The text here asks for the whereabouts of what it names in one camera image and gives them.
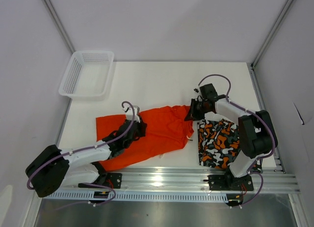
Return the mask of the camouflage orange black shorts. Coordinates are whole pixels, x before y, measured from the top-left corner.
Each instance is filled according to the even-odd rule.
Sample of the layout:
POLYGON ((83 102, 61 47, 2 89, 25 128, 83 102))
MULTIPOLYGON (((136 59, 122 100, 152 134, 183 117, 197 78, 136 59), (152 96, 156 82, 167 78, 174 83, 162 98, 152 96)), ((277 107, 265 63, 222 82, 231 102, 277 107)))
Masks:
POLYGON ((197 123, 199 165, 226 170, 239 155, 239 129, 228 120, 197 123))

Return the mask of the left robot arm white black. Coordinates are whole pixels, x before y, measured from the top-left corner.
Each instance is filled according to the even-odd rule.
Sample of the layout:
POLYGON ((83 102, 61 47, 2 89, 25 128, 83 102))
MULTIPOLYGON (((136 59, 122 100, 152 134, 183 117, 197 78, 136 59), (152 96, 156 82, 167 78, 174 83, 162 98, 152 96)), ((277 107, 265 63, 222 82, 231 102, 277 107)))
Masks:
POLYGON ((44 198, 60 187, 110 188, 102 161, 112 160, 146 135, 143 121, 125 120, 118 130, 94 145, 81 149, 46 147, 26 168, 26 186, 44 198))

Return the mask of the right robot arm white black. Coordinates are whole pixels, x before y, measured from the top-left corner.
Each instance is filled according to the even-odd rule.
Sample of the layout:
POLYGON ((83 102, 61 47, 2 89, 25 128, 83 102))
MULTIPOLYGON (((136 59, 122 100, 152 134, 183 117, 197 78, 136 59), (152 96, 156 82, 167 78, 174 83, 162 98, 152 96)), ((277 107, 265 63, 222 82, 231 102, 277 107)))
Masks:
POLYGON ((213 84, 194 89, 198 97, 191 100, 185 121, 201 121, 212 112, 236 123, 240 152, 224 174, 224 186, 236 189, 260 160, 270 157, 278 145, 272 120, 266 110, 252 112, 230 100, 227 94, 218 95, 213 84))

